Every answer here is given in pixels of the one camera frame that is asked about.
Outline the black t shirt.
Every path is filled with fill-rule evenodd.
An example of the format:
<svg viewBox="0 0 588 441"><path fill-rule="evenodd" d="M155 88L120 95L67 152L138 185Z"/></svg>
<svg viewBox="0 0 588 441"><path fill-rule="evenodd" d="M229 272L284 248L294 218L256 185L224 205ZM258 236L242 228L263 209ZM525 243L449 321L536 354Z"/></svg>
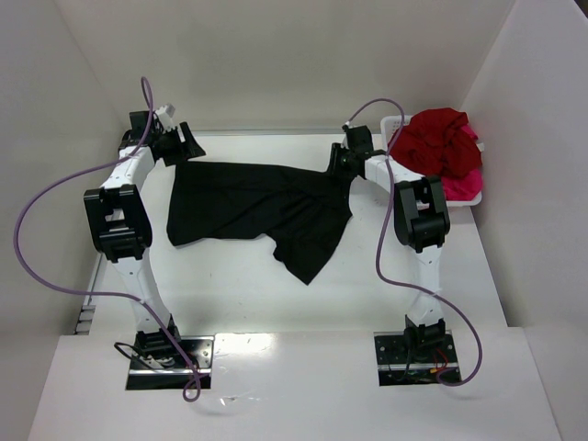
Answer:
<svg viewBox="0 0 588 441"><path fill-rule="evenodd" d="M310 284L352 217L351 180L282 165L186 162L175 169L166 232L183 246L201 239L275 243L274 258Z"/></svg>

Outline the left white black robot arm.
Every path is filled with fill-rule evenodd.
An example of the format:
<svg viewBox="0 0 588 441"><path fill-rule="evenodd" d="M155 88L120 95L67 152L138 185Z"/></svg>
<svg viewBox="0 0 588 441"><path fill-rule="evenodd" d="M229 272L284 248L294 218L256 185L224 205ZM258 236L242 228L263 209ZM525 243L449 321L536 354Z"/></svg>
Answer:
<svg viewBox="0 0 588 441"><path fill-rule="evenodd" d="M101 187L84 194L93 244L133 297L133 352L146 368L172 367L179 354L167 336L179 341L180 335L154 278L149 256L153 230L141 188L159 160L171 166L206 154L187 123L174 123L174 114L170 104L152 113L130 113L131 128L119 146L119 162Z"/></svg>

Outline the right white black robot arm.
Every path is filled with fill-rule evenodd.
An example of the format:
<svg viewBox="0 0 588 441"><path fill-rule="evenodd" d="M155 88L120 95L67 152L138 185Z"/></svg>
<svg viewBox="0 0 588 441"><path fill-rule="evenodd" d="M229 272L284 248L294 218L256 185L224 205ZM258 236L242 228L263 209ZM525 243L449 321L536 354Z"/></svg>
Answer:
<svg viewBox="0 0 588 441"><path fill-rule="evenodd" d="M394 165L386 152L376 150L368 127L343 126L344 140L332 146L328 173L337 177L360 176L389 192L382 231L393 227L398 242L411 259L413 280L399 282L418 292L405 314L403 335L411 352L440 345L446 322L437 296L441 291L440 257L450 229L441 179L418 176Z"/></svg>

